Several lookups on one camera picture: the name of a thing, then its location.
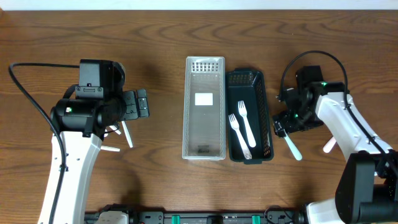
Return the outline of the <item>white plastic fork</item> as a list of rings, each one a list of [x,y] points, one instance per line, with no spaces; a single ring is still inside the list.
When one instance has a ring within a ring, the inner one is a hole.
[[[238,111],[244,121],[244,126],[245,126],[245,130],[246,130],[246,135],[247,135],[249,146],[251,148],[254,148],[254,147],[256,147],[256,140],[254,138],[252,129],[251,129],[249,121],[248,121],[248,112],[247,112],[246,105],[243,100],[238,101]]]
[[[238,137],[238,141],[239,141],[239,144],[241,146],[241,150],[243,152],[244,158],[245,159],[252,159],[252,154],[251,154],[251,152],[250,152],[250,150],[249,150],[249,148],[248,148],[248,146],[247,146],[247,144],[246,144],[246,142],[245,142],[245,140],[243,138],[243,135],[240,132],[238,120],[236,119],[234,114],[229,114],[228,115],[228,119],[229,119],[230,126],[235,131],[235,133],[236,133],[236,135]]]

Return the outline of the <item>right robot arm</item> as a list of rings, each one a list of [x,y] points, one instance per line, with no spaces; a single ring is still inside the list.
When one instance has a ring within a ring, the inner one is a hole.
[[[325,125],[339,145],[346,166],[331,199],[312,202],[297,223],[384,223],[397,221],[397,177],[383,155],[397,164],[397,152],[361,116],[341,82],[325,82],[320,66],[296,72],[297,88],[283,90],[287,109],[273,117],[275,134],[285,139],[296,160],[302,155],[289,138],[297,131]]]

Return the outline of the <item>pinkish white plastic spoon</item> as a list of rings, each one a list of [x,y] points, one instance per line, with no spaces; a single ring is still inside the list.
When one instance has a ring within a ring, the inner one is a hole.
[[[336,139],[332,137],[323,147],[323,152],[329,153],[336,144]]]

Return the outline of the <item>pale green plastic fork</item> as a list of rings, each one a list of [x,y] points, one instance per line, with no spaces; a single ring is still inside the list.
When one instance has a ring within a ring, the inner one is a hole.
[[[296,145],[293,143],[293,141],[291,140],[291,138],[289,138],[289,136],[286,134],[284,137],[291,153],[293,154],[293,156],[295,157],[295,159],[297,161],[301,161],[302,160],[302,154],[300,153],[300,151],[298,150],[298,148],[296,147]]]

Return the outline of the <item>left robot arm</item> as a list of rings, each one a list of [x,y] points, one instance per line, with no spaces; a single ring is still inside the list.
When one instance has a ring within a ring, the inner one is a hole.
[[[90,179],[106,129],[149,116],[144,89],[124,91],[123,65],[82,59],[80,79],[50,113],[56,132],[39,223],[83,223]]]

